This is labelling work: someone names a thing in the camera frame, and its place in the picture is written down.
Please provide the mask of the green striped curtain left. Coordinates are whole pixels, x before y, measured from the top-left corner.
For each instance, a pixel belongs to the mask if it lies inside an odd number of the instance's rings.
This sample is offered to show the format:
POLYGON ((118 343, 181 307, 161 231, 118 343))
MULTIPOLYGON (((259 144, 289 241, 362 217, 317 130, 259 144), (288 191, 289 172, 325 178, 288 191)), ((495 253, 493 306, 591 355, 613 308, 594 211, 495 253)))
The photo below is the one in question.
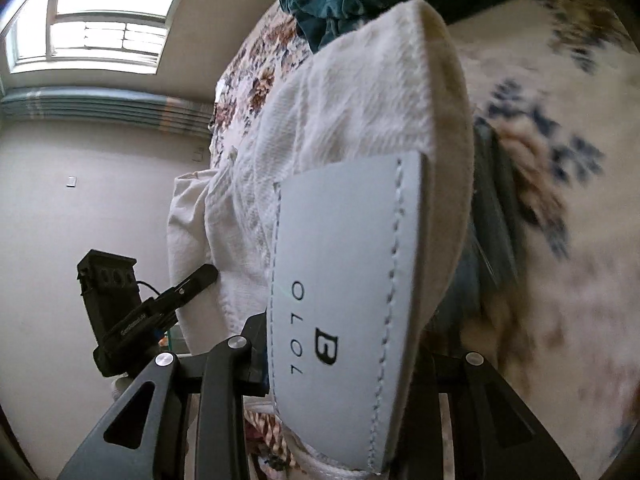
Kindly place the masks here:
POLYGON ((101 87, 30 87, 1 98, 9 120, 117 122, 161 132, 208 138, 212 104, 175 96, 101 87))

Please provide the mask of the folded blue jeans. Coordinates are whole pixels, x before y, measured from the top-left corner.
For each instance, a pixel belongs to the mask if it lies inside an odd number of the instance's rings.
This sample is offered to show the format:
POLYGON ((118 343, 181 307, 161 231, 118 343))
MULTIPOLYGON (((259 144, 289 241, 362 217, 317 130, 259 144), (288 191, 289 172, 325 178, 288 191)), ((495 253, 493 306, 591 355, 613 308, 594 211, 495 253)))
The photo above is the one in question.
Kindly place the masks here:
POLYGON ((427 325, 460 348, 463 324, 486 320, 491 300, 518 280, 523 255, 514 168, 497 131, 474 120, 472 206, 462 254, 449 288, 427 325))

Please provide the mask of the white pants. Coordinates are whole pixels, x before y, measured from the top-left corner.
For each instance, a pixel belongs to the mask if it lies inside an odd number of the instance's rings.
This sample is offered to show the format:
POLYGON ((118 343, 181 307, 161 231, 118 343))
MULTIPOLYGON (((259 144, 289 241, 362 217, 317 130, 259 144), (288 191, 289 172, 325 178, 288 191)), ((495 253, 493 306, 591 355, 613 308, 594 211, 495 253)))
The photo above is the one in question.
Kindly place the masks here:
POLYGON ((206 352, 265 315, 271 409, 309 478, 384 476, 473 166, 456 50, 410 0, 306 58, 236 150, 176 180, 171 281, 219 272, 178 312, 186 344, 206 352))

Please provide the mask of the window with metal bars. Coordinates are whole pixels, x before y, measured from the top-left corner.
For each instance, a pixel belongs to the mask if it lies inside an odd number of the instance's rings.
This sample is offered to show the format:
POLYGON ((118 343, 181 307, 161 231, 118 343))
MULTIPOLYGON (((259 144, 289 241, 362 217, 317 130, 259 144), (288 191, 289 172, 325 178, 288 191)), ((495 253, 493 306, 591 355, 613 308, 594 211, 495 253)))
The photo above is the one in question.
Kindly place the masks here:
POLYGON ((157 72, 180 0, 17 0, 3 20, 11 74, 157 72))

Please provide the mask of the floral bed blanket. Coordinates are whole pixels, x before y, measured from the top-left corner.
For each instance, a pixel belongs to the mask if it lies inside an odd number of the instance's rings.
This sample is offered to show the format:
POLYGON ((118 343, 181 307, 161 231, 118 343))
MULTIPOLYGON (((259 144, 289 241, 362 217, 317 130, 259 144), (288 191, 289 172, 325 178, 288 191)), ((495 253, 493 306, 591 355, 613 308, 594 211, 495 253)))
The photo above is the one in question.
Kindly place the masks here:
POLYGON ((582 478, 637 478, 638 48, 608 0, 510 0, 450 34, 512 160, 524 257, 428 339, 491 359, 582 478))

